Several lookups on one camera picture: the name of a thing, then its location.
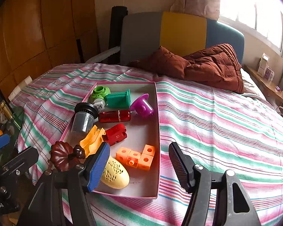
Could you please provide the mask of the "yellow perforated oval shell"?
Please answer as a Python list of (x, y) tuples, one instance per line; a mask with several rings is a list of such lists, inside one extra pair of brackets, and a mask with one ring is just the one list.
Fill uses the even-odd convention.
[(130, 177), (125, 167), (110, 156), (101, 176), (101, 182), (113, 189), (123, 189), (128, 186)]

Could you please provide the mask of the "orange-yellow plastic bracket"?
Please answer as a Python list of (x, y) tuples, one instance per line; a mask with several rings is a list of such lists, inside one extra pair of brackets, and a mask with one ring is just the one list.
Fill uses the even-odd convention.
[(94, 125), (87, 136), (80, 141), (80, 146), (84, 149), (86, 157), (96, 153), (101, 143), (103, 142), (103, 135), (106, 134), (106, 131), (101, 128), (98, 129)]

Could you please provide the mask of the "dark brown comb-like toy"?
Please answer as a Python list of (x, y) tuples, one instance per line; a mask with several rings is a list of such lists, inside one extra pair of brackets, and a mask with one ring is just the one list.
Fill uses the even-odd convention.
[(85, 158), (85, 150), (79, 144), (72, 147), (67, 142), (57, 141), (51, 147), (50, 162), (60, 172), (68, 171)]

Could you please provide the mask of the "dark red plastic clip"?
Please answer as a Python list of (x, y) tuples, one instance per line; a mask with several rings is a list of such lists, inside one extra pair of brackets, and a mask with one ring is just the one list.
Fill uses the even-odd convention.
[(103, 141), (113, 146), (127, 138), (127, 129), (124, 124), (117, 124), (106, 130)]

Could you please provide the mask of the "orange cube block piece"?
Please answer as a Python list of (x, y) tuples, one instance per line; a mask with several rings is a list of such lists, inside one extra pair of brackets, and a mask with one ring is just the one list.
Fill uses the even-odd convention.
[(120, 147), (115, 154), (115, 158), (129, 167), (149, 171), (155, 156), (156, 148), (146, 144), (143, 151), (137, 152), (129, 148)]

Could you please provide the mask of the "grey cylinder black cap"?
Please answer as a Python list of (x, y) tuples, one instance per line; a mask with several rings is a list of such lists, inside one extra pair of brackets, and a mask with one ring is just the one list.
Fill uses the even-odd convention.
[(71, 131), (77, 134), (88, 134), (95, 120), (98, 118), (98, 109), (90, 103), (78, 103), (75, 106), (75, 115)]

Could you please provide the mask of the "red translucent cylinder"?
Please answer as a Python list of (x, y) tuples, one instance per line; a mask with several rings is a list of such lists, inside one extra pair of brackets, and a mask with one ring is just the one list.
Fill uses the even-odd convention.
[(128, 122), (131, 120), (129, 110), (105, 111), (98, 115), (100, 123)]

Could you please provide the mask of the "green flanged ribbed part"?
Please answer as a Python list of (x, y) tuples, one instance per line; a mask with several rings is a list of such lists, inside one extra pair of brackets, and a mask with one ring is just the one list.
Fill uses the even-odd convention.
[(128, 109), (131, 106), (131, 92), (127, 89), (124, 92), (110, 93), (106, 95), (108, 108)]

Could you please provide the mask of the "lime green ring part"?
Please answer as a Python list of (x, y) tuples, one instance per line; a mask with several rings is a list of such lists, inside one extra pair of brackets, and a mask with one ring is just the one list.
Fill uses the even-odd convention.
[(96, 86), (92, 94), (89, 96), (88, 102), (92, 104), (96, 99), (101, 99), (103, 101), (106, 101), (106, 96), (108, 94), (111, 94), (109, 87)]

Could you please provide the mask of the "purple flanged plastic part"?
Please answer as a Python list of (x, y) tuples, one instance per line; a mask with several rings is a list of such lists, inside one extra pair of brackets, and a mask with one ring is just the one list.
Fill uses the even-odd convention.
[(138, 97), (130, 106), (129, 111), (135, 111), (141, 118), (148, 118), (154, 114), (154, 109), (148, 103), (149, 94)]

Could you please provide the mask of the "green glass table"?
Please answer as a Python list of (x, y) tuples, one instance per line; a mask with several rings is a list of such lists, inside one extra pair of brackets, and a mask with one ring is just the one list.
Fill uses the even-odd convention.
[(22, 126), (22, 120), (14, 112), (13, 114), (14, 119), (8, 121), (4, 114), (0, 111), (0, 130), (3, 134), (8, 134), (10, 137), (9, 144), (0, 149), (0, 169), (13, 157), (16, 142)]

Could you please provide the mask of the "pillow with light cover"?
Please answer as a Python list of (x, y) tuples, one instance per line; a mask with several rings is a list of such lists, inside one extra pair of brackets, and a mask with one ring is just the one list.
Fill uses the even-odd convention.
[(251, 76), (243, 68), (240, 69), (240, 72), (243, 80), (243, 93), (254, 94), (266, 100), (264, 94), (261, 92), (259, 87), (252, 80)]

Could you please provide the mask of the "rust brown quilted blanket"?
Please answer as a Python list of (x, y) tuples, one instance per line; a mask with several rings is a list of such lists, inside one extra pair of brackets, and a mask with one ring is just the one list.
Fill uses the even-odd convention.
[(132, 61), (130, 67), (210, 87), (243, 93), (241, 65), (234, 48), (221, 43), (181, 57), (164, 47), (150, 56)]

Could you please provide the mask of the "wooden side desk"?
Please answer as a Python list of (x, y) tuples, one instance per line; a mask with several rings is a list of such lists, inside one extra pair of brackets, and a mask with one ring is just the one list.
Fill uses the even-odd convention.
[(260, 86), (263, 87), (264, 91), (267, 93), (268, 96), (274, 98), (276, 101), (280, 102), (281, 104), (283, 104), (283, 92), (282, 91), (278, 91), (276, 89), (276, 85), (275, 83), (273, 83), (272, 81), (268, 81), (265, 78), (260, 77), (257, 74), (257, 71), (244, 65), (243, 69), (250, 74), (250, 76), (252, 78), (254, 78)]

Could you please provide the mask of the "grey yellow blue headboard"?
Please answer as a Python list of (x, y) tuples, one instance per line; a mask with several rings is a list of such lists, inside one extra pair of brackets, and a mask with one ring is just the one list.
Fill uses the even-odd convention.
[(219, 21), (173, 12), (142, 12), (124, 17), (120, 64), (143, 59), (160, 46), (186, 56), (221, 43), (230, 44), (241, 63), (244, 35)]

